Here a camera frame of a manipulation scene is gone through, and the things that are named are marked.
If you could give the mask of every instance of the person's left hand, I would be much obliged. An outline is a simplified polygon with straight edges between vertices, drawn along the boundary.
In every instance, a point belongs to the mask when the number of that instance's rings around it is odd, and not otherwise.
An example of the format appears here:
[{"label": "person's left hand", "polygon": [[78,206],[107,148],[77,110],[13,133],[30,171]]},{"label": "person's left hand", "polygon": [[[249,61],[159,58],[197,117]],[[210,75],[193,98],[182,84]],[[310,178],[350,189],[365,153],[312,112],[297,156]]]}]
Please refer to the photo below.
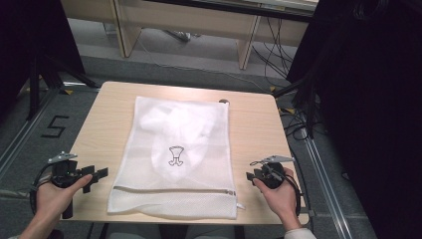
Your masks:
[{"label": "person's left hand", "polygon": [[69,206],[75,193],[87,185],[92,178],[92,175],[86,175],[68,188],[57,187],[51,182],[41,185],[37,192],[36,214],[58,222],[60,215]]}]

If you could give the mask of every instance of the black curtain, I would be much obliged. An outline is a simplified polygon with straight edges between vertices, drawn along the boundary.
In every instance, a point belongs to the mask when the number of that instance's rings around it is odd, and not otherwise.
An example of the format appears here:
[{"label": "black curtain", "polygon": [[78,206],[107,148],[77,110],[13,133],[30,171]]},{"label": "black curtain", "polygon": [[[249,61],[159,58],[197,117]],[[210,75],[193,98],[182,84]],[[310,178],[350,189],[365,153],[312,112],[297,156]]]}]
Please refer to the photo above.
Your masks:
[{"label": "black curtain", "polygon": [[36,55],[45,54],[60,60],[78,73],[85,72],[61,2],[2,1],[0,117],[13,105],[15,97],[28,80],[31,61]]},{"label": "black curtain", "polygon": [[[373,7],[378,1],[357,2]],[[332,10],[338,3],[324,5]],[[414,1],[391,0],[381,15],[354,19],[313,85],[325,125],[379,238],[418,238],[422,228],[420,10]],[[292,81],[312,66],[332,31],[310,25]]]}]

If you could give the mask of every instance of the finger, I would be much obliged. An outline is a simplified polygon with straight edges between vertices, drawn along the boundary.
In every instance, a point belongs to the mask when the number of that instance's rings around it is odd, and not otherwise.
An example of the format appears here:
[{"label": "finger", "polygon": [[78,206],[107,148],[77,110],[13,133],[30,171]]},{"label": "finger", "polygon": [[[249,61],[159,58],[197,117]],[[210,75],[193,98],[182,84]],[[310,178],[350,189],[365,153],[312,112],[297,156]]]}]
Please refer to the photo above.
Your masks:
[{"label": "finger", "polygon": [[78,181],[76,181],[72,186],[70,186],[69,189],[75,193],[79,189],[86,186],[91,181],[91,179],[93,179],[93,176],[91,174],[85,175],[84,177],[81,177]]},{"label": "finger", "polygon": [[284,171],[285,171],[285,174],[286,175],[288,175],[290,177],[293,177],[294,173],[293,173],[293,171],[291,169],[289,169],[287,167],[284,167]]},{"label": "finger", "polygon": [[262,193],[270,190],[270,188],[268,188],[267,185],[260,179],[254,178],[253,181],[254,181],[255,186],[257,186],[261,190]]}]

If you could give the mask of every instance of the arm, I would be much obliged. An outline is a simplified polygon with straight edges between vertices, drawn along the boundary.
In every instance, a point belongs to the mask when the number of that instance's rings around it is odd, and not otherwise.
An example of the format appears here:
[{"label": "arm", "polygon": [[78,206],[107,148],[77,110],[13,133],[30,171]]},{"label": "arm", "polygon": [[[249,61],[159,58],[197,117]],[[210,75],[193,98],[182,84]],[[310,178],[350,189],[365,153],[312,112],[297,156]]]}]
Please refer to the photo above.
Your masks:
[{"label": "arm", "polygon": [[[284,168],[286,175],[293,176],[293,172],[288,169]],[[284,181],[282,185],[280,185],[276,189],[268,188],[264,182],[261,180],[254,178],[255,185],[261,190],[265,199],[267,200],[268,205],[270,206],[271,210],[279,216],[280,220],[282,221],[287,233],[286,238],[295,238],[292,237],[294,234],[298,232],[304,232],[305,230],[307,234],[310,234],[309,237],[297,237],[297,238],[315,238],[312,235],[311,231],[308,229],[302,229],[301,222],[299,218],[296,216],[296,196],[294,189]]]},{"label": "arm", "polygon": [[47,238],[75,193],[92,178],[92,175],[86,175],[68,188],[59,188],[52,183],[41,185],[37,193],[37,213],[19,238]]}]

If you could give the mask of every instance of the sleeve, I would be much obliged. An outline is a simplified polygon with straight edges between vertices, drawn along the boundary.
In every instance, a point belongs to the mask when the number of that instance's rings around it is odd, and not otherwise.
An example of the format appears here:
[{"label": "sleeve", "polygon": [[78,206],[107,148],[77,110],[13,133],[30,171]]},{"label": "sleeve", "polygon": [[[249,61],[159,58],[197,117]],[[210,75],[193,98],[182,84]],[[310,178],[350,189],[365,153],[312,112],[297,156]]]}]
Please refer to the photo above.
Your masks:
[{"label": "sleeve", "polygon": [[307,228],[295,229],[286,232],[285,239],[317,239]]}]

